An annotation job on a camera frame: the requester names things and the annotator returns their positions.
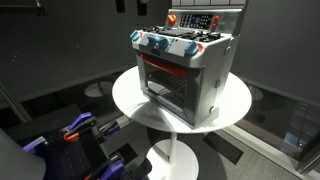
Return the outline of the blue stove knob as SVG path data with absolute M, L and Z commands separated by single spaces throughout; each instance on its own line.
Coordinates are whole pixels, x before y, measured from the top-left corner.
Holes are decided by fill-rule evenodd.
M 185 54 L 188 56 L 193 56 L 198 52 L 198 45 L 195 41 L 190 42 L 184 49 Z
M 148 36 L 148 44 L 151 47 L 158 46 L 160 49 L 166 49 L 169 45 L 169 40 L 166 37 Z
M 137 30 L 134 30 L 130 34 L 130 38 L 131 38 L 132 41 L 137 41 L 140 38 L 140 33 Z

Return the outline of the blue left stove knob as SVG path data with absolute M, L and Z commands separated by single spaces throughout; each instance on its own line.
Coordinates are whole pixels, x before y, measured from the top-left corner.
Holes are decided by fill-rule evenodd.
M 137 30 L 134 30 L 130 34 L 130 38 L 131 38 L 132 41 L 137 41 L 140 38 L 140 33 Z

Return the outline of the orange panel button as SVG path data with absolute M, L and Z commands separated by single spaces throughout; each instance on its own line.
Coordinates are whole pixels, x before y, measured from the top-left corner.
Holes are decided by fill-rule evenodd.
M 212 30 L 215 30 L 217 28 L 217 24 L 216 23 L 212 24 L 211 28 L 212 28 Z
M 214 21 L 219 21 L 220 17 L 219 16 L 214 16 Z

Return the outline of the purple black clamp rig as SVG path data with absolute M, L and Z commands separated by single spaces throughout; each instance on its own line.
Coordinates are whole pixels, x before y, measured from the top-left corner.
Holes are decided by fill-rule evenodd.
M 26 120 L 1 133 L 1 180 L 149 180 L 151 162 L 136 164 L 129 144 L 106 151 L 118 132 L 74 107 Z

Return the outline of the lower orange panel button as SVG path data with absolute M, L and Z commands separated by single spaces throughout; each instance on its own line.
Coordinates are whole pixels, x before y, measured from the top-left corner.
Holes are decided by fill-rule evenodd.
M 212 30 L 215 30 L 217 28 L 217 24 L 216 23 L 212 24 L 211 28 L 212 28 Z

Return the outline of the top orange panel button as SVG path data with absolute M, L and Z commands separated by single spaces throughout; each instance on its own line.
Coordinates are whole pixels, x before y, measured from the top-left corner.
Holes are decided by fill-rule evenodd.
M 220 17 L 219 16 L 214 16 L 214 21 L 219 21 Z

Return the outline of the grey toy stove oven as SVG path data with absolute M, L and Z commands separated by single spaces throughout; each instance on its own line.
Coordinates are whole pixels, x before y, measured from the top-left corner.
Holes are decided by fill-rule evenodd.
M 140 38 L 131 42 L 143 94 L 192 126 L 217 113 L 248 5 L 249 0 L 241 0 L 209 8 L 175 7 L 167 14 L 176 15 L 174 25 L 166 19 L 163 26 L 137 30 Z M 214 21 L 214 16 L 219 16 L 219 21 Z M 147 39 L 150 35 L 166 37 L 168 47 L 151 47 Z M 197 43 L 198 52 L 188 56 L 184 49 L 192 41 Z M 161 70 L 140 55 L 184 69 L 187 75 L 181 77 Z

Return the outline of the blue middle stove knob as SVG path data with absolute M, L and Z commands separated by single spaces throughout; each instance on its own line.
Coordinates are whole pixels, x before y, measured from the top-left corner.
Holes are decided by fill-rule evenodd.
M 169 45 L 169 40 L 166 37 L 148 36 L 148 44 L 151 47 L 158 46 L 160 49 L 166 49 Z

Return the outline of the blue right stove knob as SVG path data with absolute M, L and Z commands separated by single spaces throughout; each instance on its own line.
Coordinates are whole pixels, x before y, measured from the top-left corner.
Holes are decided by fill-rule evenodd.
M 190 42 L 184 49 L 185 54 L 188 56 L 193 56 L 198 52 L 198 45 L 195 41 Z

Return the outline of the orange round stove knob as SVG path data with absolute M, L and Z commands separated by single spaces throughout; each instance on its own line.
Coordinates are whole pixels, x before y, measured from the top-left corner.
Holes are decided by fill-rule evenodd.
M 175 14 L 169 14 L 169 15 L 167 16 L 167 19 L 168 19 L 168 23 L 169 23 L 170 25 L 174 25 L 174 24 L 176 23 L 177 17 L 176 17 Z

